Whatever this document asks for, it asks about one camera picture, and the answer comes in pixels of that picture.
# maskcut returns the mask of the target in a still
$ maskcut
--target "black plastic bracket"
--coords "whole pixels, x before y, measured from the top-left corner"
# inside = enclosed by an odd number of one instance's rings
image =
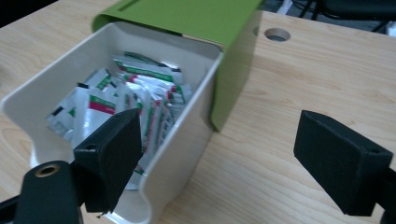
[[[344,124],[303,111],[294,155],[344,214],[370,216],[375,203],[396,214],[393,154]]]

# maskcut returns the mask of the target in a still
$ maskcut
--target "light wood grain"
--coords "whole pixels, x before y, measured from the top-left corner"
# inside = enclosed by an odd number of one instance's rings
[[[0,97],[91,33],[110,0],[63,0],[0,29]],[[268,28],[290,32],[278,43]],[[396,39],[264,12],[250,78],[190,183],[160,223],[378,223],[344,216],[294,158],[302,109],[396,152]],[[0,116],[0,201],[19,193],[30,140]],[[391,165],[396,169],[396,162]],[[86,223],[109,223],[84,214]]]

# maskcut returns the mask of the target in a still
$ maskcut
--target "green and white packet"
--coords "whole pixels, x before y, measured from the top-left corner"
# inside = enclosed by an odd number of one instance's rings
[[[171,96],[173,99],[175,99],[175,102],[172,102],[173,104],[186,104],[189,102],[189,100],[192,97],[192,89],[190,84],[184,84],[184,85],[175,85],[173,82],[168,82],[164,80],[160,80],[155,77],[145,77],[145,76],[140,76],[140,75],[134,75],[129,77],[129,80],[134,82],[135,79],[138,80],[143,80],[148,83],[154,84],[156,86],[159,86],[161,88],[167,89],[168,91],[171,92]]]
[[[134,168],[134,173],[125,186],[125,189],[139,189],[140,181],[142,180],[145,171],[139,165]]]
[[[138,62],[141,62],[141,63],[148,63],[148,64],[153,64],[153,65],[158,65],[158,66],[164,66],[164,65],[166,66],[166,64],[164,64],[164,63],[157,62],[157,61],[155,61],[145,55],[139,54],[139,53],[135,53],[135,52],[131,52],[131,51],[124,51],[123,55],[127,58],[137,60]]]
[[[149,111],[149,127],[147,132],[147,148],[144,151],[142,159],[139,161],[139,166],[146,170],[149,163],[157,152],[158,133],[160,130],[161,116],[163,112],[163,98],[151,93],[151,103]]]
[[[142,75],[147,77],[156,77],[161,80],[173,82],[176,85],[183,84],[183,75],[180,69],[170,68],[168,66],[158,66],[149,63],[141,63],[138,60],[130,59],[125,56],[113,55],[113,60],[121,71],[133,75]]]
[[[105,68],[102,68],[98,71],[94,71],[84,81],[84,84],[95,86],[102,90],[111,82],[111,80],[112,76]],[[49,123],[49,128],[68,142],[73,138],[74,131],[74,119],[76,115],[74,98],[75,90],[72,90],[59,104],[56,105],[54,111],[46,117],[46,120]]]
[[[115,96],[117,97],[116,114],[140,106],[137,95],[123,83],[117,87]]]
[[[168,90],[165,89],[165,88],[162,88],[162,87],[160,87],[160,86],[157,86],[157,85],[155,85],[155,84],[149,83],[149,82],[144,81],[144,80],[139,79],[139,78],[132,78],[131,80],[132,80],[132,82],[133,82],[134,84],[140,85],[140,86],[146,88],[149,92],[161,96],[161,97],[164,98],[167,102],[169,102],[169,101],[171,100],[171,98],[172,98],[171,92],[168,91]]]
[[[77,147],[116,113],[117,97],[98,88],[78,84],[75,94],[76,116],[71,147]]]
[[[149,112],[151,97],[149,91],[142,86],[136,85],[132,82],[126,82],[125,86],[132,90],[132,92],[137,96],[136,104],[137,108],[139,108],[140,131],[142,135],[142,151],[145,151],[147,149],[147,137],[150,124]]]
[[[172,127],[175,125],[175,120],[172,116],[170,106],[171,105],[167,103],[163,105],[163,116],[161,118],[160,130],[157,138],[158,147],[160,147],[163,144],[163,141],[165,140],[166,136],[169,134]]]

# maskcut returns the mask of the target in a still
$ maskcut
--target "dark floor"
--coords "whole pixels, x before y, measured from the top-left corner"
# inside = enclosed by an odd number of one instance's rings
[[[262,9],[265,11],[276,12],[279,9],[279,7],[282,5],[282,2],[283,2],[283,0],[265,0],[262,3]],[[306,4],[306,0],[293,0],[293,6],[291,6],[287,15],[293,16],[293,17],[298,17],[300,15],[300,13],[302,12],[302,9],[304,8],[305,4]],[[310,20],[310,18],[312,16],[312,11],[313,10],[308,11],[304,17],[306,19]],[[355,29],[364,30],[364,31],[372,31],[380,23],[380,21],[332,20],[332,19],[329,19],[322,15],[318,15],[317,21],[322,21],[322,22],[326,22],[326,23],[330,23],[330,24],[355,28]],[[379,30],[379,33],[384,34],[385,28]]]

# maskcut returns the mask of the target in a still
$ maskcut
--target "tea bag packet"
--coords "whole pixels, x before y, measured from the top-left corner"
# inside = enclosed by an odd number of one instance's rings
[[[158,147],[160,147],[163,144],[163,141],[165,140],[166,136],[169,134],[169,132],[171,131],[172,127],[175,124],[175,120],[170,109],[171,106],[172,105],[170,104],[163,105],[163,116],[161,117],[160,130],[157,138]]]
[[[157,136],[160,129],[160,118],[163,113],[163,98],[151,93],[150,94],[150,108],[149,108],[149,126],[146,134],[146,150],[142,159],[139,161],[139,165],[146,170],[149,166],[149,162],[154,157],[157,151]]]
[[[117,90],[114,92],[114,96],[117,97],[116,114],[124,110],[138,108],[140,106],[140,101],[138,101],[137,95],[123,83],[117,87]]]
[[[156,64],[142,63],[136,59],[125,56],[113,55],[113,60],[121,71],[147,77],[156,77],[160,80],[173,82],[177,85],[183,84],[183,76],[180,69],[168,66],[158,66]]]
[[[129,79],[131,81],[133,81],[134,78],[138,78],[140,80],[143,80],[148,83],[154,84],[156,86],[162,87],[164,89],[167,89],[168,91],[172,90],[176,86],[175,83],[173,83],[173,82],[160,80],[155,77],[146,77],[146,76],[141,76],[141,75],[134,75],[134,76],[129,77]]]
[[[155,84],[149,83],[147,81],[144,81],[139,78],[132,78],[130,79],[134,84],[140,85],[144,88],[146,88],[149,92],[157,94],[161,96],[163,99],[165,99],[167,102],[169,102],[172,98],[171,92],[165,88],[162,88],[160,86],[157,86]]]
[[[139,165],[134,168],[134,173],[125,186],[125,189],[139,189],[140,181],[144,175],[145,171]]]
[[[149,91],[142,86],[136,85],[131,82],[126,82],[125,87],[130,89],[136,95],[136,106],[139,109],[139,117],[140,117],[142,151],[145,151],[147,148],[147,138],[148,138],[149,126],[151,122],[151,119],[149,117],[151,97]]]
[[[171,92],[173,97],[181,98],[184,105],[186,105],[192,97],[192,89],[189,84],[174,86]]]
[[[105,68],[102,68],[93,72],[84,83],[102,90],[110,81],[111,75]],[[46,117],[49,128],[69,142],[73,138],[74,118],[76,114],[74,98],[75,91],[72,91]]]
[[[169,105],[169,112],[174,121],[178,119],[183,109],[184,105]]]
[[[116,113],[117,97],[106,94],[98,88],[79,83],[76,87],[74,136],[71,147],[74,148]]]
[[[47,116],[49,128],[59,134],[66,141],[71,141],[74,130],[74,93],[65,97],[51,114]]]
[[[115,96],[115,97],[118,97],[118,91],[119,91],[118,86],[117,86],[114,82],[112,82],[112,81],[110,81],[110,82],[102,89],[102,92],[104,92],[105,94],[107,94],[107,95],[113,95],[113,96]]]
[[[158,61],[155,61],[145,55],[139,54],[139,53],[135,53],[135,52],[131,52],[131,51],[124,51],[123,55],[126,58],[130,58],[130,59],[135,59],[141,63],[149,63],[149,64],[153,64],[153,65],[158,65],[158,66],[166,66],[166,64],[164,63],[160,63]]]

